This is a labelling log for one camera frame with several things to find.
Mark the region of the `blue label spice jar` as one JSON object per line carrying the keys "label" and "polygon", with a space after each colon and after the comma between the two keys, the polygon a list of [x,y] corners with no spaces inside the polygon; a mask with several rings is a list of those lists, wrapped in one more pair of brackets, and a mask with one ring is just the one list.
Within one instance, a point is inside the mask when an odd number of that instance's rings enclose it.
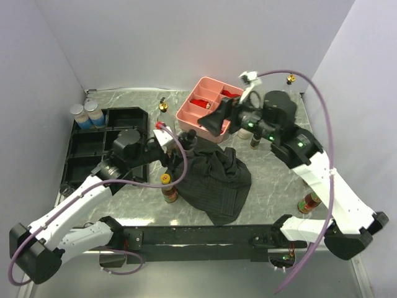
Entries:
{"label": "blue label spice jar", "polygon": [[95,128],[101,129],[105,127],[105,115],[99,108],[96,101],[87,101],[84,105],[84,110],[89,116]]}
{"label": "blue label spice jar", "polygon": [[74,104],[69,111],[80,129],[92,129],[94,127],[82,104]]}

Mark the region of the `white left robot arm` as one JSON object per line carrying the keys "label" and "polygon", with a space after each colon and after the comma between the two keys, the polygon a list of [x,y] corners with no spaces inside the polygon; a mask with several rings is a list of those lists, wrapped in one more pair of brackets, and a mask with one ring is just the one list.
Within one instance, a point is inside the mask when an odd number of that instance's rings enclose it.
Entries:
{"label": "white left robot arm", "polygon": [[107,158],[102,160],[70,196],[46,215],[24,226],[21,223],[9,231],[8,280],[23,286],[13,278],[18,266],[29,282],[41,284],[49,280],[71,258],[87,250],[103,246],[121,253],[125,246],[124,227],[110,216],[101,218],[87,228],[72,232],[76,222],[101,202],[114,196],[124,185],[162,189],[162,184],[150,185],[132,180],[133,168],[160,161],[172,169],[183,164],[183,172],[173,186],[180,183],[188,170],[187,150],[193,141],[184,133],[176,135],[160,125],[154,131],[153,142],[146,144],[135,129],[120,132]]}

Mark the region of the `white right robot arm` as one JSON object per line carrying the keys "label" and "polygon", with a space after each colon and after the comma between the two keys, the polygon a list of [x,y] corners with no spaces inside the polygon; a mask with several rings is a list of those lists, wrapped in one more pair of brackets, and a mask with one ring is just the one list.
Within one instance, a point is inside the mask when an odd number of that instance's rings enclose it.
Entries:
{"label": "white right robot arm", "polygon": [[225,120],[229,132],[239,129],[271,142],[271,152],[298,175],[328,207],[325,220],[299,219],[283,215],[273,224],[272,240],[279,247],[290,242],[323,242],[336,257],[349,260],[369,246],[374,234],[387,223],[384,212],[367,206],[330,165],[314,135],[295,123],[297,105],[284,91],[269,91],[263,106],[256,108],[248,99],[224,97],[218,107],[197,122],[213,136],[221,133]]}

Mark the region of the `red item middle compartment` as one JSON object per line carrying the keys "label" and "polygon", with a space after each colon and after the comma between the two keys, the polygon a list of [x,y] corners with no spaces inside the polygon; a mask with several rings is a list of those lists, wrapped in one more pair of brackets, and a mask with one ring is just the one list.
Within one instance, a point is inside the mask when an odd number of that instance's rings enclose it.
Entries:
{"label": "red item middle compartment", "polygon": [[210,102],[203,99],[192,99],[190,102],[203,109],[209,109],[211,107]]}

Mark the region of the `red item compartment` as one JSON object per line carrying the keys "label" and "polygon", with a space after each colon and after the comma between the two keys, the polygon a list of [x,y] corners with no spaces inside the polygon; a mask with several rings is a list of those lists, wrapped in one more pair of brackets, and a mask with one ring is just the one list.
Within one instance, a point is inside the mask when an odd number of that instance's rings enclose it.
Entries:
{"label": "red item compartment", "polygon": [[210,102],[203,99],[192,99],[190,102],[203,109],[209,109],[211,107]]}
{"label": "red item compartment", "polygon": [[227,89],[223,89],[221,92],[221,95],[224,97],[240,97],[242,95],[241,91],[237,91],[237,90],[227,90]]}

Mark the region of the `pink divided storage box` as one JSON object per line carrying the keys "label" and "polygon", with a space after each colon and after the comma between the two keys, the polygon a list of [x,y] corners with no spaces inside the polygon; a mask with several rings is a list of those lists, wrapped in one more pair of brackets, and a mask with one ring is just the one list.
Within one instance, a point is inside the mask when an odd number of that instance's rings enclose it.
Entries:
{"label": "pink divided storage box", "polygon": [[198,120],[215,111],[224,97],[230,98],[242,94],[243,90],[236,86],[210,77],[201,78],[176,113],[179,128],[186,132],[193,129],[199,137],[213,143],[221,143],[226,138],[230,121],[224,120],[221,134],[214,137],[198,123]]}

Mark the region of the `black cap white powder bottle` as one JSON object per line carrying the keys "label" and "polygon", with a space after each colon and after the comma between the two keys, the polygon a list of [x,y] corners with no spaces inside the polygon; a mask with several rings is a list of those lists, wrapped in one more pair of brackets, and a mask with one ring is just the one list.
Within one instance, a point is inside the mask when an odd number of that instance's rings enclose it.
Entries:
{"label": "black cap white powder bottle", "polygon": [[238,131],[238,137],[243,140],[251,138],[251,135],[252,135],[252,133],[245,129],[240,129]]}

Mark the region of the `tall gold spout oil bottle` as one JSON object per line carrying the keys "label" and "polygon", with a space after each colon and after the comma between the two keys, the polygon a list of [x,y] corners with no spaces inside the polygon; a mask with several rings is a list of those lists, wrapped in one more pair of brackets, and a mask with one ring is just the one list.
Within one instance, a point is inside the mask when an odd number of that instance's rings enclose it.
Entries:
{"label": "tall gold spout oil bottle", "polygon": [[159,109],[159,114],[157,116],[157,121],[167,124],[169,122],[169,114],[168,114],[168,104],[166,102],[165,97],[162,97],[160,99],[158,109]]}

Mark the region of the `small black cap spice jar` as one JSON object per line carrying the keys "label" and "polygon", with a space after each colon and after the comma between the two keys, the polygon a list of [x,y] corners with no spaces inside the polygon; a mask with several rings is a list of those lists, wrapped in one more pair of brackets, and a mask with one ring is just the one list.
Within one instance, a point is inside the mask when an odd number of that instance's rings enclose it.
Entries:
{"label": "small black cap spice jar", "polygon": [[259,146],[259,144],[260,144],[260,142],[261,142],[261,135],[260,134],[256,134],[256,133],[254,133],[253,134],[253,136],[252,136],[252,138],[251,138],[251,142],[250,142],[250,147],[252,148],[252,149],[257,149],[258,148],[258,146]]}

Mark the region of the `dark striped cloth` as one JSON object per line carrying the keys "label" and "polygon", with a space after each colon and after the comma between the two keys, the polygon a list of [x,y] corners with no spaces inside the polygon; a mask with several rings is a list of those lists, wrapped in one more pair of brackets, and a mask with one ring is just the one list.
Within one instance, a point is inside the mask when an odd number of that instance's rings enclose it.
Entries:
{"label": "dark striped cloth", "polygon": [[193,154],[187,157],[188,169],[176,185],[182,198],[204,211],[216,226],[234,222],[248,197],[252,178],[248,167],[231,147],[198,138]]}

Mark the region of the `red yellow cap sauce bottle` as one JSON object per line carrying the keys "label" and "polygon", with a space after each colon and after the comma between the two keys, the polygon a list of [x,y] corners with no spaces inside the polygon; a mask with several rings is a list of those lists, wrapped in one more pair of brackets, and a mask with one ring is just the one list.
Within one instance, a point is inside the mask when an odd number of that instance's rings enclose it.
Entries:
{"label": "red yellow cap sauce bottle", "polygon": [[172,181],[169,174],[164,173],[161,175],[161,184],[165,186],[164,188],[161,189],[161,191],[164,196],[164,200],[167,203],[175,202],[178,197],[176,188],[174,186],[170,186],[171,182]]}

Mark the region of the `black divided organizer tray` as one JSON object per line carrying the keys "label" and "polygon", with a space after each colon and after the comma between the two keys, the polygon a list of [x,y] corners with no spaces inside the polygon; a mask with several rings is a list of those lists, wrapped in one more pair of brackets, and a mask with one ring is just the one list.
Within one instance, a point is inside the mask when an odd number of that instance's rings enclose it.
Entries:
{"label": "black divided organizer tray", "polygon": [[61,184],[78,188],[105,158],[122,130],[135,129],[143,141],[147,140],[149,115],[143,109],[118,107],[102,111],[105,115],[105,127],[102,129],[82,130],[77,124],[73,125]]}

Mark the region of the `red label sauce bottle right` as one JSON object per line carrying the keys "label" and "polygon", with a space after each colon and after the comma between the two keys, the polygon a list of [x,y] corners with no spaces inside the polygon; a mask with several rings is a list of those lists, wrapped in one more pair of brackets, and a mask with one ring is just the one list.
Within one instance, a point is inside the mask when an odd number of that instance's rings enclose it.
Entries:
{"label": "red label sauce bottle right", "polygon": [[311,192],[307,194],[298,204],[297,208],[302,214],[308,214],[321,203],[321,199],[317,193]]}

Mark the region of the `dark spice jar front left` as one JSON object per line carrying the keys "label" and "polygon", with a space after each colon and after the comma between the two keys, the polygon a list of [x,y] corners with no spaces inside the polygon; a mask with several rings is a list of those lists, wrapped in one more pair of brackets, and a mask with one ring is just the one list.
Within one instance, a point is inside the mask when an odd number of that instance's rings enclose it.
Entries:
{"label": "dark spice jar front left", "polygon": [[75,189],[72,186],[70,186],[69,184],[61,184],[60,185],[59,192],[64,197],[70,196],[74,191],[75,191]]}

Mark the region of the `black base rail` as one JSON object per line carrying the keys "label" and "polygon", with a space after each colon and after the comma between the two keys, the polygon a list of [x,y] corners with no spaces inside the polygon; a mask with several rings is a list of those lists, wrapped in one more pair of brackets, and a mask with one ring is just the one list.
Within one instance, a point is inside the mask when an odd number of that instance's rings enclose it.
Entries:
{"label": "black base rail", "polygon": [[266,262],[273,249],[306,248],[271,225],[125,227],[106,248],[138,253],[150,261],[250,260]]}

